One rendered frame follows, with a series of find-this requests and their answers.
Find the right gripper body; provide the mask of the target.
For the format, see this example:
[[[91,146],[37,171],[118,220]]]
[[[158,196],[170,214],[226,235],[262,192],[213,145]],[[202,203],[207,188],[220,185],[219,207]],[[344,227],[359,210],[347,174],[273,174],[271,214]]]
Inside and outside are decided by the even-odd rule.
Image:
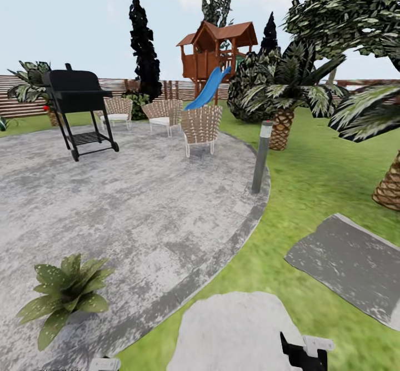
[[[328,371],[328,354],[323,349],[317,349],[318,357],[309,357],[302,346],[289,344],[288,361],[291,366],[300,367],[303,371]]]

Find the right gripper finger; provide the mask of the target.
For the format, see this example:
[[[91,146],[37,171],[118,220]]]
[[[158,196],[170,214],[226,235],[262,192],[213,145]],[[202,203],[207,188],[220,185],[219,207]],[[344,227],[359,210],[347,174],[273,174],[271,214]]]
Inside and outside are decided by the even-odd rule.
[[[284,352],[284,354],[289,356],[289,354],[288,354],[289,343],[285,340],[283,333],[280,333],[280,337],[281,337],[283,352]]]

